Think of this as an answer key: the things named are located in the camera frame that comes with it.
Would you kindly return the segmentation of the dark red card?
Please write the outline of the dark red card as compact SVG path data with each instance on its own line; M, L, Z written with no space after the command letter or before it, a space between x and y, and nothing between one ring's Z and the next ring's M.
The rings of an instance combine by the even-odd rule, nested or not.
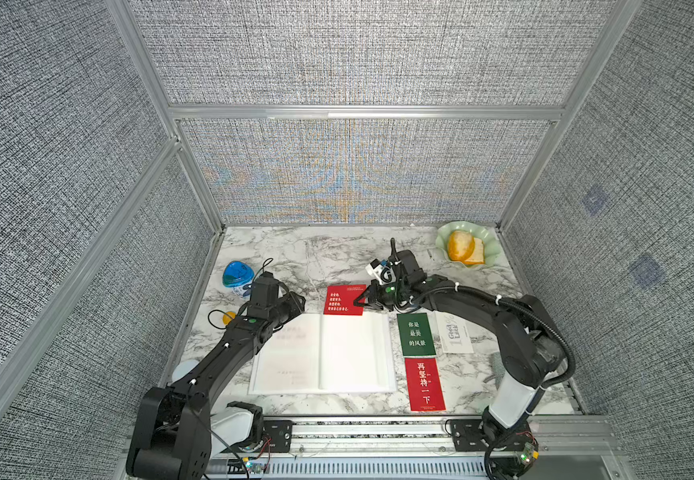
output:
M366 285L331 285L327 287L325 315L361 316L363 304L355 301L366 290Z

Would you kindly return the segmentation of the white photo album book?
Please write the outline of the white photo album book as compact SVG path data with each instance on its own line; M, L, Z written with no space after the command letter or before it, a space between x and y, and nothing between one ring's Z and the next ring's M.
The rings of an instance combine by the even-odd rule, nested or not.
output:
M292 322L317 324L317 347L281 349L274 333L254 358L251 394L373 394L397 389L386 315L303 314L288 324Z

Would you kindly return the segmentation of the large red card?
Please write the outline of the large red card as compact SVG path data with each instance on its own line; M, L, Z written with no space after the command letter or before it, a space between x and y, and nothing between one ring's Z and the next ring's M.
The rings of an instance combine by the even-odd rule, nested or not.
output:
M446 410L437 360L435 358L406 358L405 369L412 412L441 412Z

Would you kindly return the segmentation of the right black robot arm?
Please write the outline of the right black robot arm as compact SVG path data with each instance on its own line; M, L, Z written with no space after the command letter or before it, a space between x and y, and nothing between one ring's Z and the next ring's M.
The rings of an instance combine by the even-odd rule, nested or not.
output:
M516 429L527 421L543 392L573 377L577 362L538 298L491 295L440 275L416 283L397 280L382 285L373 280L353 301L375 311L414 313L418 309L443 312L474 323L497 339L506 373L484 420L502 429Z

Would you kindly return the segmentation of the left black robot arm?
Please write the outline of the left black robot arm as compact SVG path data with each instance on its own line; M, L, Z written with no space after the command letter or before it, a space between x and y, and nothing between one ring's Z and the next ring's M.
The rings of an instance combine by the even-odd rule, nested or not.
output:
M212 442L214 402L230 380L260 352L276 330L305 310L303 296L289 292L264 305L247 303L218 344L185 376L153 387L142 399L126 461L139 479L201 479Z

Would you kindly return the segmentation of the blue lidded cup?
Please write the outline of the blue lidded cup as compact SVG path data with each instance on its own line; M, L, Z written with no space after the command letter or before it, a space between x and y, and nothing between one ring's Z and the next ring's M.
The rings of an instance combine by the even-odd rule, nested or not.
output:
M247 298L251 294L255 278L256 271L251 266L242 261L234 260L226 266L222 274L222 283L224 287L236 295Z

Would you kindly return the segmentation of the yellow spoon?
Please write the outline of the yellow spoon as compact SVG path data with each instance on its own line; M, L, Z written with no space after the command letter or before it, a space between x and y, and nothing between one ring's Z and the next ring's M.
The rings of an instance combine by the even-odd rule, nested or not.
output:
M224 326L228 326L236 318L236 313L229 311L223 314L222 322Z

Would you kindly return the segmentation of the green card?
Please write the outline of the green card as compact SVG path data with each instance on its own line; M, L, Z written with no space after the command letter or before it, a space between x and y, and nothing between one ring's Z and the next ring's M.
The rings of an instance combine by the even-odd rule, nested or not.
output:
M406 358L436 356L435 342L426 313L397 315L402 354Z

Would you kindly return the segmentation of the white card grey print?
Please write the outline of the white card grey print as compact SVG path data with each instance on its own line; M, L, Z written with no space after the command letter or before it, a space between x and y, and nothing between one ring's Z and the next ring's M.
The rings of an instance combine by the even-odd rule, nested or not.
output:
M444 353L472 354L474 352L465 320L444 312L436 312L435 319Z

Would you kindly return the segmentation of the bread piece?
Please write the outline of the bread piece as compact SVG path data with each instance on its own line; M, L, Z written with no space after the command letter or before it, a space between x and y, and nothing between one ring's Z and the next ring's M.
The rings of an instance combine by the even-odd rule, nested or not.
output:
M470 232L454 231L448 239L447 253L451 261L467 266L485 263L484 242Z

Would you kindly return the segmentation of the green glass plate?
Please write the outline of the green glass plate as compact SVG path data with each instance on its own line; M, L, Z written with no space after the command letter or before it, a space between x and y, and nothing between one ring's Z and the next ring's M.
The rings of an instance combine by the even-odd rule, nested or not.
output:
M475 237L483 240L485 245L485 263L483 265L467 266L460 262L451 261L447 253L447 243L449 236L454 231L466 231L472 233ZM491 267L494 266L502 256L502 248L499 244L496 234L489 228L467 221L450 222L438 229L436 238L436 247L444 252L444 256L451 262L461 264L466 267Z

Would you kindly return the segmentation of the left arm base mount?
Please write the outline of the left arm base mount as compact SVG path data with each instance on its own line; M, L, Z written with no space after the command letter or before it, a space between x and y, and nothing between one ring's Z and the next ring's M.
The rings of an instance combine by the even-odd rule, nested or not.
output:
M212 413L212 455L237 453L240 456L289 453L294 422L266 417L263 408L245 402L230 402L222 411Z

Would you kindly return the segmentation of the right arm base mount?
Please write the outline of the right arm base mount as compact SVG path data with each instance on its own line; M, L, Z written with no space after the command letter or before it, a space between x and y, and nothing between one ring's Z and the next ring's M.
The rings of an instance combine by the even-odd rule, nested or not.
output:
M446 429L457 452L483 454L488 479L518 479L539 458L539 442L528 418L524 413L515 425L506 428L486 414L482 418L447 420Z

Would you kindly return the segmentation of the aluminium front rail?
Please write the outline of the aluminium front rail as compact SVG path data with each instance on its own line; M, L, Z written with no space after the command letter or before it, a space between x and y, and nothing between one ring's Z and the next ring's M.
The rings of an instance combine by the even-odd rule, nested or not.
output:
M272 416L294 422L289 453L210 455L201 479L484 479L483 454L457 452L447 420L475 416ZM529 420L539 458L528 479L633 479L604 416Z

